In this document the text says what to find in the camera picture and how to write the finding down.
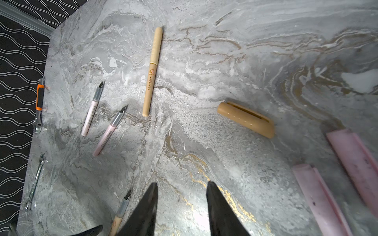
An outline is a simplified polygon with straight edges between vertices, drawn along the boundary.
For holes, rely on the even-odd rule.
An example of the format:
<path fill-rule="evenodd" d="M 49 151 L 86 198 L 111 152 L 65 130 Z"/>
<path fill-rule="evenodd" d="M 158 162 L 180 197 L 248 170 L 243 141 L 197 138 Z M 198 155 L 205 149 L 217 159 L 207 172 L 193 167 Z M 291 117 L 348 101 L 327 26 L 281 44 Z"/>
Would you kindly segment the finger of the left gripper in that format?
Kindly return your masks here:
<path fill-rule="evenodd" d="M 71 236 L 98 236 L 103 230 L 103 225 L 98 225 L 81 233 Z"/>

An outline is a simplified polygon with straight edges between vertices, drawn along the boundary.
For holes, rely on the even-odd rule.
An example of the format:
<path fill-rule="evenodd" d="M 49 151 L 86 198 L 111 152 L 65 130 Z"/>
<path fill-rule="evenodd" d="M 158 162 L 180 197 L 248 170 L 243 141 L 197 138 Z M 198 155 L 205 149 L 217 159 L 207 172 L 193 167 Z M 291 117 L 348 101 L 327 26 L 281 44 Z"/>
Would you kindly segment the tan pen cap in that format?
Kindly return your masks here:
<path fill-rule="evenodd" d="M 271 139 L 275 135 L 274 123 L 271 119 L 244 106 L 230 101 L 221 102 L 217 112 L 264 137 Z"/>

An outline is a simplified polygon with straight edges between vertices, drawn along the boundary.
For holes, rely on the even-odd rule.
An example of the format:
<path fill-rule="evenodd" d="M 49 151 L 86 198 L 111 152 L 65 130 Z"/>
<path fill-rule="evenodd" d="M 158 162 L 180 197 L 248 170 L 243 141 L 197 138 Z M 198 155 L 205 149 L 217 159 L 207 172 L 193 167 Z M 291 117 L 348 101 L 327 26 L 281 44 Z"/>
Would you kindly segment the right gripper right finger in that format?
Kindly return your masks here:
<path fill-rule="evenodd" d="M 212 236 L 249 236 L 215 182 L 206 190 L 210 232 Z"/>

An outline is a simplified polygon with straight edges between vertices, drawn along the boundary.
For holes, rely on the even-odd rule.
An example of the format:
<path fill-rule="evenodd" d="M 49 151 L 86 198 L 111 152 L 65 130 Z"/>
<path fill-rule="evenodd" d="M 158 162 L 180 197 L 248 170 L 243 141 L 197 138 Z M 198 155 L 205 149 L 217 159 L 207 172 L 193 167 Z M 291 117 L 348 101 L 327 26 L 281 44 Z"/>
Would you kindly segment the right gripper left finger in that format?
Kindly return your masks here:
<path fill-rule="evenodd" d="M 158 184 L 151 183 L 117 236 L 153 236 L 158 208 Z"/>

